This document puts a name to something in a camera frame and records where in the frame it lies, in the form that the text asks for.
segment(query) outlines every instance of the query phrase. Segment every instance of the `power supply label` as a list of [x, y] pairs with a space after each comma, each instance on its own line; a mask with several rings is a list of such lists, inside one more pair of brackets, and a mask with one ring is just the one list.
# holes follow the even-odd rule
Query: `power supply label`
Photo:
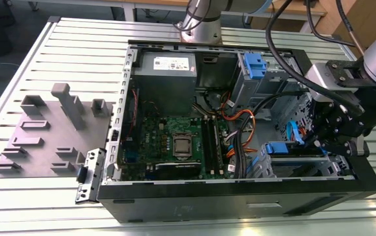
[[154, 58], [154, 70], [189, 70], [188, 58]]

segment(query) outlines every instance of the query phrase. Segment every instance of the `cpu socket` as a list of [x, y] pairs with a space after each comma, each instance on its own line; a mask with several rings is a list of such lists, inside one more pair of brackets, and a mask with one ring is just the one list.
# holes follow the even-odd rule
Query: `cpu socket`
[[189, 133], [174, 133], [173, 134], [173, 156], [177, 160], [186, 160], [192, 157], [192, 135]]

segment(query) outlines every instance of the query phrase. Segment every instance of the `gray plastic peg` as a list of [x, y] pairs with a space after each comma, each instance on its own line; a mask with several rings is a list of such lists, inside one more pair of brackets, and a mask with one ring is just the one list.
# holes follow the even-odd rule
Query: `gray plastic peg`
[[62, 106], [62, 111], [68, 116], [76, 130], [84, 129], [84, 120], [80, 116], [78, 108], [74, 105], [74, 99], [69, 95], [69, 85], [65, 83], [54, 83], [50, 94], [57, 98]]

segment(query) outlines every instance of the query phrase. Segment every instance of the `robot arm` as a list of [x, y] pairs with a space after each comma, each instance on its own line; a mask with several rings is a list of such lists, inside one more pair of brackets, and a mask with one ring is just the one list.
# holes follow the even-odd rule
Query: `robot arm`
[[186, 16], [174, 25], [180, 38], [189, 43], [217, 44], [221, 41], [221, 11], [254, 12], [265, 9], [270, 0], [190, 0]]
[[305, 145], [320, 146], [342, 156], [368, 156], [364, 137], [376, 126], [376, 41], [358, 61], [314, 64], [306, 79], [340, 94], [364, 112], [353, 117], [342, 106], [310, 89], [312, 125], [302, 138]]

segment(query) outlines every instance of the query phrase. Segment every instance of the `gray plastic block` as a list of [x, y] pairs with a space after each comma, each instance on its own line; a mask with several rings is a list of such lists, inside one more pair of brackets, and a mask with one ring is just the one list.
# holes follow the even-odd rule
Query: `gray plastic block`
[[65, 83], [54, 83], [50, 90], [50, 94], [53, 97], [57, 98], [58, 102], [61, 103], [62, 111], [68, 116], [76, 130], [84, 129], [84, 120], [80, 116], [77, 106], [74, 105], [74, 100], [69, 95], [69, 85]]
[[17, 163], [8, 161], [0, 162], [0, 174], [14, 174], [20, 172], [20, 166]]
[[22, 137], [16, 137], [10, 144], [16, 147], [20, 146], [41, 146], [42, 145], [42, 139], [41, 137], [34, 137], [34, 138], [22, 138]]
[[45, 103], [38, 95], [26, 95], [21, 101], [20, 107], [28, 116], [41, 116], [38, 107]]
[[108, 106], [104, 99], [93, 99], [90, 102], [90, 111], [94, 117], [104, 117], [108, 115]]
[[76, 168], [69, 161], [60, 161], [50, 163], [50, 170], [56, 173], [73, 173]]
[[73, 147], [57, 147], [54, 153], [61, 158], [77, 156], [77, 150]]
[[6, 158], [24, 158], [26, 156], [26, 152], [21, 147], [9, 147], [4, 148], [1, 155]]
[[29, 120], [20, 124], [21, 129], [49, 129], [49, 123], [45, 120]]

